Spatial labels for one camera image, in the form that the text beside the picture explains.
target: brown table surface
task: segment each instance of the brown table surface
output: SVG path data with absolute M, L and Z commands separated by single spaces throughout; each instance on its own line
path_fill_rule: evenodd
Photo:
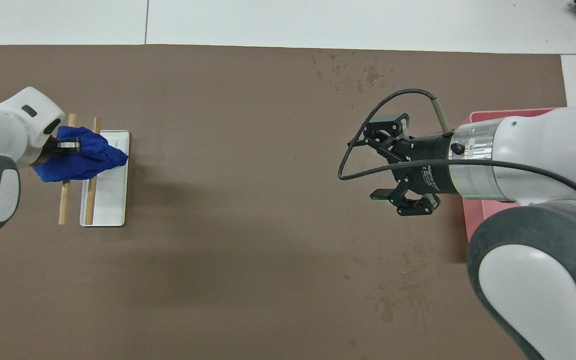
M 20 171 L 0 230 L 0 360 L 523 359 L 480 305 L 461 198 L 400 217 L 381 173 L 337 179 L 366 114 L 418 87 L 449 124 L 566 105 L 560 57 L 185 45 L 0 46 L 0 101 L 33 86 L 131 134 L 126 224 L 57 225 Z M 402 96 L 415 136 L 439 133 Z M 358 149 L 348 171 L 384 164 Z

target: blue towel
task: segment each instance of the blue towel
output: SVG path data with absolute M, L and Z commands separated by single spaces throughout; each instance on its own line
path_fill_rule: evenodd
M 80 138 L 81 152 L 66 156 L 53 156 L 34 171 L 46 183 L 62 180 L 87 180 L 108 169 L 124 166 L 128 155 L 108 144 L 108 141 L 85 127 L 61 126 L 58 139 Z

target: wooden dowel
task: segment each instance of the wooden dowel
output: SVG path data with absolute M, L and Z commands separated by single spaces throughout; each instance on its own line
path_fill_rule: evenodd
M 101 119 L 98 117 L 93 118 L 92 131 L 95 134 L 101 132 Z M 95 216 L 95 195 L 97 194 L 97 176 L 88 180 L 86 192 L 86 213 L 84 216 L 84 225 L 92 225 L 92 220 Z
M 77 114 L 68 114 L 68 126 L 77 126 Z M 68 196 L 71 192 L 71 181 L 61 182 L 61 200 L 59 201 L 59 225 L 66 225 L 68 219 Z

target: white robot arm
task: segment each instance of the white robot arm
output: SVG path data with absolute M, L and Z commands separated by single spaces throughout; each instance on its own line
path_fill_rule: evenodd
M 0 228 L 18 207 L 18 168 L 41 164 L 61 146 L 51 133 L 63 118 L 64 112 L 32 87 L 0 103 Z
M 531 360 L 576 359 L 576 107 L 540 116 L 469 123 L 441 135 L 411 137 L 405 113 L 362 123 L 339 166 L 341 180 L 391 171 L 394 189 L 377 189 L 406 215 L 429 215 L 436 194 L 517 202 L 484 221 L 468 247 L 468 275 L 479 300 Z M 389 165 L 343 175 L 355 146 L 370 146 Z M 412 191 L 421 198 L 406 198 Z

